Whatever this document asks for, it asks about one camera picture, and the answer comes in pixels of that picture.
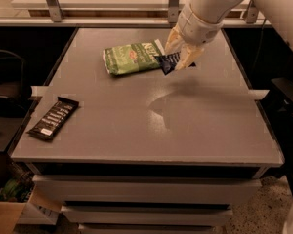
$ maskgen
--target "gray table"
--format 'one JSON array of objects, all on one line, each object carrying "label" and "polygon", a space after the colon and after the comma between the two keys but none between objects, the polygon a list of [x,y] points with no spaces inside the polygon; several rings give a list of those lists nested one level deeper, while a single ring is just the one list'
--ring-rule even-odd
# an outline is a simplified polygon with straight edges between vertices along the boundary
[{"label": "gray table", "polygon": [[[212,233],[188,226],[225,224],[230,206],[260,187],[257,178],[281,166],[278,146],[221,32],[195,68],[168,76],[161,70],[107,74],[104,48],[156,38],[164,44],[168,33],[79,29],[32,115],[26,130],[57,96],[80,101],[52,142],[23,134],[12,155],[36,172],[41,191],[65,202],[70,221],[112,224],[105,233],[119,231],[117,224],[133,233],[176,224],[183,227],[165,233]],[[80,228],[96,233],[101,227]]]},{"label": "gray table", "polygon": [[166,29],[80,29],[27,130],[56,102],[80,108],[50,142],[24,134],[25,162],[228,163],[282,158],[221,33],[196,68],[110,77],[104,48],[159,38]]}]

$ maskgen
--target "white drawer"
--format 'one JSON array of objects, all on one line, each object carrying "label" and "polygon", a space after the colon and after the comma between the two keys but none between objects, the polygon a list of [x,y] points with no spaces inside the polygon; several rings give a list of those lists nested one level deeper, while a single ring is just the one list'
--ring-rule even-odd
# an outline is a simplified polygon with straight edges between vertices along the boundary
[{"label": "white drawer", "polygon": [[142,225],[222,226],[232,210],[157,207],[62,207],[70,222]]},{"label": "white drawer", "polygon": [[34,182],[57,201],[240,204],[259,180],[173,177],[36,175]]},{"label": "white drawer", "polygon": [[211,227],[79,224],[82,234],[216,234]]}]

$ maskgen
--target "green snack bag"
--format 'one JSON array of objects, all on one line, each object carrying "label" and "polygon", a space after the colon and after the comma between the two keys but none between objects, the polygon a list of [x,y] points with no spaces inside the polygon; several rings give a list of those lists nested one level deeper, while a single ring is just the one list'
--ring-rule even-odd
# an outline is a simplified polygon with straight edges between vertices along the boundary
[{"label": "green snack bag", "polygon": [[104,49],[104,61],[107,72],[114,75],[129,74],[159,68],[154,56],[163,55],[160,41],[134,43]]}]

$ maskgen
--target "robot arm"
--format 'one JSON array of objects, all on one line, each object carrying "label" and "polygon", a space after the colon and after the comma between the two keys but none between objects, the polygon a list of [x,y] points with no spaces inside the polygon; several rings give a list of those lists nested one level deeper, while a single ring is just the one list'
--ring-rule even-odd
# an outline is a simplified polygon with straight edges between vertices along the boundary
[{"label": "robot arm", "polygon": [[[189,66],[203,53],[222,27],[223,18],[243,0],[190,0],[172,29],[165,49],[170,54],[181,51],[176,69]],[[293,0],[254,0],[257,8],[270,21],[293,50]]]}]

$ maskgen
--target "metal frame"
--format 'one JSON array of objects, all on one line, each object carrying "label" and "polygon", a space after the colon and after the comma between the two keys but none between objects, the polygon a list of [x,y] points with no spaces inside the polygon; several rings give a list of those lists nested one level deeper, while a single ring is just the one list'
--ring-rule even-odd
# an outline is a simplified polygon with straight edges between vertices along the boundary
[{"label": "metal frame", "polygon": [[48,7],[50,18],[53,22],[61,22],[63,19],[62,10],[60,8],[60,4],[58,0],[46,0]]},{"label": "metal frame", "polygon": [[[49,18],[0,18],[0,26],[43,26],[43,27],[149,27],[169,28],[173,27],[180,11],[180,0],[168,1],[167,18],[65,18],[58,0],[46,0],[50,12]],[[256,13],[254,4],[249,5],[248,13],[243,19],[225,19],[224,27],[259,27],[261,20],[253,17]]]}]

